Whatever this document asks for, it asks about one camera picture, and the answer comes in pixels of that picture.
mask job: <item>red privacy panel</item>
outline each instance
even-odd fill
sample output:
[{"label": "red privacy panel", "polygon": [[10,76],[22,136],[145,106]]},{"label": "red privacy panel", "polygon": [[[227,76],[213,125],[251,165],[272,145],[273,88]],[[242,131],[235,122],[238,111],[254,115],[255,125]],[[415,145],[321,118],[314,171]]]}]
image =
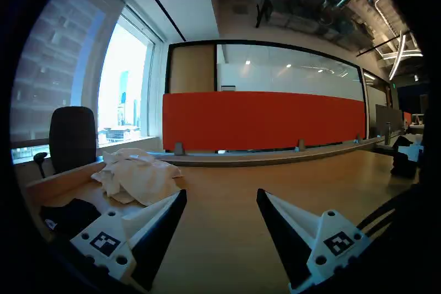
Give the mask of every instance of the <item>red privacy panel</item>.
[{"label": "red privacy panel", "polygon": [[275,92],[164,94],[163,143],[173,150],[271,149],[365,137],[362,101]]},{"label": "red privacy panel", "polygon": [[403,114],[404,114],[404,119],[407,120],[407,124],[410,125],[412,122],[412,115],[405,111],[403,111]]}]

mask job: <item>skyscraper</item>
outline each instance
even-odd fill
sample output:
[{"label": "skyscraper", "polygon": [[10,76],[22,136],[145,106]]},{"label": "skyscraper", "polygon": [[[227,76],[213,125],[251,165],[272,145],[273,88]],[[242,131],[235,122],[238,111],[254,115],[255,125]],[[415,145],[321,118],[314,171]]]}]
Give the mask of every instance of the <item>skyscraper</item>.
[{"label": "skyscraper", "polygon": [[126,123],[126,97],[127,97],[127,81],[128,71],[121,72],[120,75],[120,92],[118,93],[118,125]]},{"label": "skyscraper", "polygon": [[122,101],[123,93],[127,93],[127,81],[128,81],[128,71],[121,72],[120,75],[120,92],[119,92],[119,102],[125,103]]},{"label": "skyscraper", "polygon": [[138,110],[137,105],[138,105],[138,100],[136,99],[133,100],[133,125],[135,126],[136,126],[136,118],[137,118],[136,111]]}]

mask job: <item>white cloth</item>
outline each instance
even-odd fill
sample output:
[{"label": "white cloth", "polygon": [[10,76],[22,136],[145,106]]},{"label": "white cloth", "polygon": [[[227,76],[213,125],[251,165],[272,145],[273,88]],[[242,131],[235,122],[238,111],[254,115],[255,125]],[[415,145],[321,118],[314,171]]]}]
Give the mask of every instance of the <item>white cloth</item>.
[{"label": "white cloth", "polygon": [[149,206],[179,191],[173,178],[181,177],[178,167],[155,159],[138,148],[103,152],[106,166],[92,179],[102,183],[107,196],[126,204],[137,200]]}]

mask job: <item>black office chair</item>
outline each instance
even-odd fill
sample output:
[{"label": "black office chair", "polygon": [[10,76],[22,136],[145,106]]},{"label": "black office chair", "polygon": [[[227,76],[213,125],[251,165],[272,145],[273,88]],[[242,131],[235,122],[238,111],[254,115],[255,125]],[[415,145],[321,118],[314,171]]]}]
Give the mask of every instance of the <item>black office chair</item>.
[{"label": "black office chair", "polygon": [[[96,132],[93,112],[83,106],[66,106],[52,114],[49,150],[55,173],[64,172],[96,161]],[[44,178],[42,164],[46,153],[34,161]]]}]

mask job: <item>exposed ceiling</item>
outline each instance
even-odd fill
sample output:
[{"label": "exposed ceiling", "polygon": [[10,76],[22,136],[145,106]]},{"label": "exposed ceiling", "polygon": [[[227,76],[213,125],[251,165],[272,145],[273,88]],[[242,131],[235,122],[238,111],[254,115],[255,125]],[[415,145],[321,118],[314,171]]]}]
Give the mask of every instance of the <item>exposed ceiling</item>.
[{"label": "exposed ceiling", "polygon": [[[270,9],[262,24],[315,34],[350,51],[360,51],[387,41],[400,32],[408,31],[392,0],[349,0],[342,6],[340,0],[270,0]],[[263,0],[219,0],[229,5],[235,14],[248,14],[262,7]],[[378,48],[380,67],[390,71],[394,59],[383,60],[380,54],[396,52],[399,38]],[[417,49],[410,34],[405,50]]]}]

